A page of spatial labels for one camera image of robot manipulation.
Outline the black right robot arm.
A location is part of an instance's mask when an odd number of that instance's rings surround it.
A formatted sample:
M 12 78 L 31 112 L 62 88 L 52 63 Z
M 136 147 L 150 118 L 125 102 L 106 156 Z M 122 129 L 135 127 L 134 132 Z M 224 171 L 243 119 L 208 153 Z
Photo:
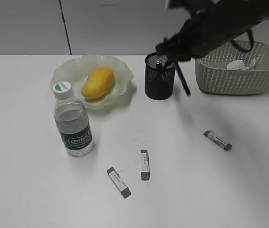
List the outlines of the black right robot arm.
M 203 57 L 269 20 L 269 0 L 170 0 L 168 8 L 184 8 L 191 16 L 164 43 L 164 51 L 180 57 Z

